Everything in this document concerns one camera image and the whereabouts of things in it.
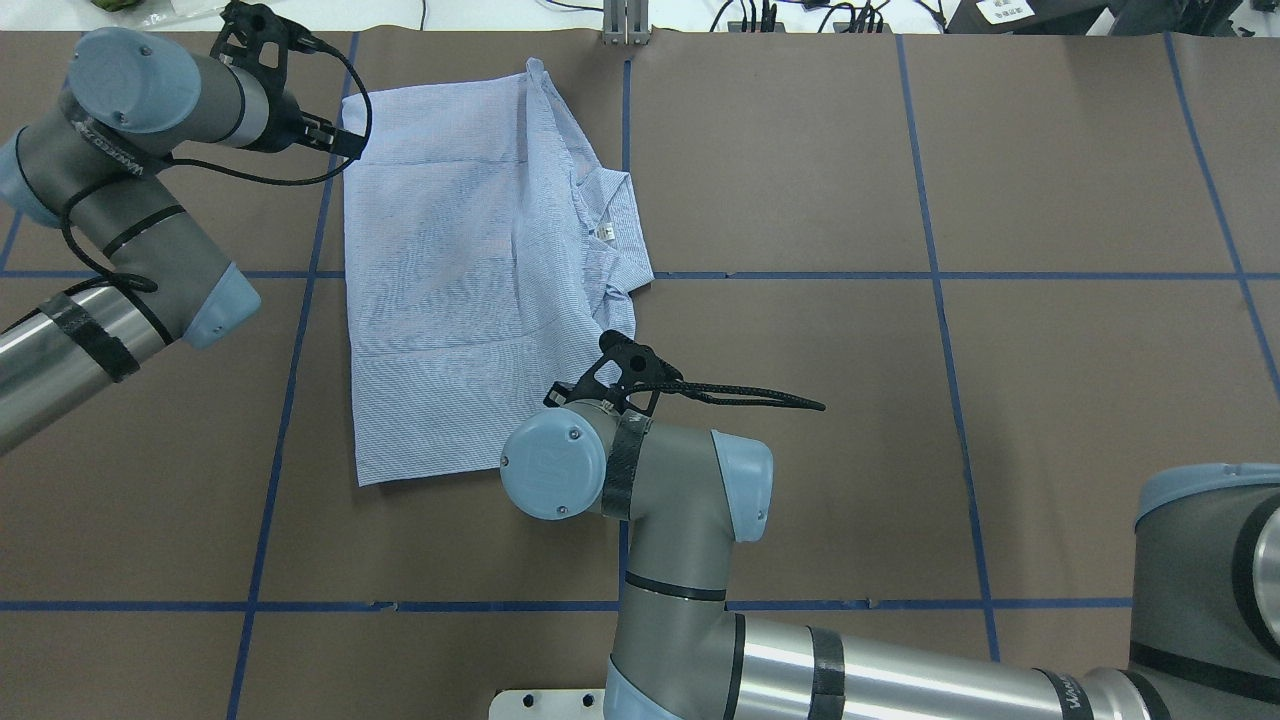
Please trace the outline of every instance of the cable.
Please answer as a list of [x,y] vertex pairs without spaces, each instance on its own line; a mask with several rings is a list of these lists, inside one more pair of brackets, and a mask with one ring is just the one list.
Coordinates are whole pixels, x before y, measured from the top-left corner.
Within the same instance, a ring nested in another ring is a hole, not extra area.
[[543,0],[548,5],[556,5],[557,8],[568,8],[570,10],[590,10],[593,13],[603,13],[604,8],[588,8],[586,5],[571,5],[568,3],[561,3],[559,0]]
[[942,0],[938,0],[937,10],[934,10],[933,6],[925,3],[924,0],[914,0],[914,3],[928,10],[929,17],[933,18],[933,22],[938,23],[938,29],[941,29],[942,32],[947,31],[947,15],[946,13],[942,12],[943,10]]
[[[145,278],[142,275],[136,275],[132,273],[116,273],[114,270],[105,268],[101,263],[90,258],[90,255],[84,252],[84,250],[79,246],[79,243],[76,242],[76,236],[72,234],[72,211],[76,210],[77,205],[79,205],[86,197],[93,195],[95,192],[102,190],[104,187],[115,184],[118,182],[124,182],[128,179],[136,179],[136,177],[128,173],[116,173],[114,176],[108,176],[84,187],[76,195],[72,195],[69,199],[67,199],[67,202],[64,202],[61,209],[59,210],[58,225],[59,229],[61,229],[63,241],[67,243],[67,247],[70,249],[72,255],[74,255],[77,260],[83,263],[84,266],[87,266],[88,269],[97,273],[96,278],[88,278],[87,281],[78,282],[72,287],[64,290],[63,295],[65,295],[67,297],[70,297],[77,292],[84,290],[101,287],[106,284],[115,286],[116,288],[120,290],[120,292],[124,292],[127,295],[132,291],[155,292],[160,290],[160,286],[157,286],[156,282],[152,281],[151,278]],[[0,334],[17,328],[18,325],[26,323],[27,320],[35,318],[38,314],[40,314],[38,307],[32,310],[31,313],[27,313],[22,318],[18,318],[12,325],[9,325],[4,331],[0,331]]]
[[849,10],[849,24],[850,26],[854,24],[855,15],[858,14],[858,8],[854,8],[852,3],[836,3],[835,5],[832,5],[827,10],[827,14],[823,15],[822,24],[818,26],[818,32],[822,32],[823,29],[827,28],[827,20],[831,19],[832,13],[835,13],[836,10],[838,10],[841,8],[845,8],[846,10]]
[[[733,4],[733,0],[724,0],[724,4],[721,5],[721,10],[718,13],[716,13],[716,19],[712,20],[712,28],[708,29],[707,32],[716,32],[716,26],[719,24],[719,19],[724,15],[724,10],[728,10],[728,6],[732,5],[732,4]],[[745,14],[742,15],[742,27],[744,28],[746,27],[746,15]]]
[[[315,38],[315,42],[316,42],[316,50],[319,50],[320,53],[324,53],[325,55],[332,55],[332,56],[337,58],[343,64],[343,67],[347,68],[347,72],[351,74],[351,79],[356,81],[356,87],[360,88],[360,96],[365,101],[365,140],[369,140],[369,133],[374,128],[374,102],[369,97],[369,90],[365,87],[365,82],[362,79],[360,79],[360,73],[356,72],[356,67],[351,64],[351,60],[348,60],[347,56],[343,55],[337,47],[334,47],[333,45],[329,45],[328,42],[323,41],[320,38]],[[188,167],[192,167],[192,168],[202,168],[202,169],[206,169],[206,170],[212,170],[215,173],[221,173],[224,176],[230,176],[233,178],[239,178],[239,179],[244,179],[244,181],[250,181],[250,182],[256,182],[256,183],[261,183],[261,184],[271,184],[271,186],[276,186],[276,187],[300,187],[300,186],[305,186],[305,184],[321,183],[321,182],[324,182],[324,181],[326,181],[326,179],[332,178],[332,177],[337,177],[337,176],[342,174],[343,170],[346,170],[347,168],[349,168],[351,164],[355,163],[355,161],[356,161],[355,158],[347,158],[337,168],[329,170],[328,173],[325,173],[323,176],[316,176],[314,178],[306,178],[306,179],[264,178],[262,176],[255,176],[252,173],[244,173],[244,172],[241,172],[241,170],[233,170],[230,168],[224,168],[223,165],[215,165],[214,163],[206,163],[204,160],[195,160],[195,159],[191,159],[191,158],[174,159],[174,160],[170,160],[169,164],[172,164],[172,165],[188,165]]]
[[72,251],[72,255],[74,255],[77,260],[83,263],[84,266],[99,274],[99,278],[95,279],[108,284],[113,284],[122,290],[127,288],[137,292],[155,292],[156,290],[160,288],[160,286],[157,286],[155,281],[152,281],[151,278],[145,278],[142,275],[134,275],[132,273],[116,273],[114,270],[108,269],[97,260],[90,258],[88,254],[84,252],[84,250],[79,246],[79,243],[76,242],[76,236],[72,234],[72,210],[74,210],[76,206],[79,205],[82,200],[102,190],[104,187],[115,184],[118,182],[124,182],[128,179],[136,179],[136,178],[134,176],[131,176],[128,173],[118,173],[114,176],[108,176],[90,184],[88,187],[84,187],[76,195],[72,195],[70,197],[67,199],[67,202],[63,205],[61,211],[58,214],[58,224],[59,228],[63,231],[63,241],[67,242],[67,247]]
[[[708,405],[794,407],[796,410],[818,410],[819,413],[827,409],[826,405],[818,402],[817,400],[809,400],[806,397],[800,397],[799,395],[791,395],[777,389],[712,383],[686,383],[684,380],[669,383],[636,383],[623,392],[622,398],[626,400],[627,397],[641,392],[682,395],[690,400],[696,400]],[[719,395],[737,395],[740,397],[716,397],[709,395],[713,392]]]

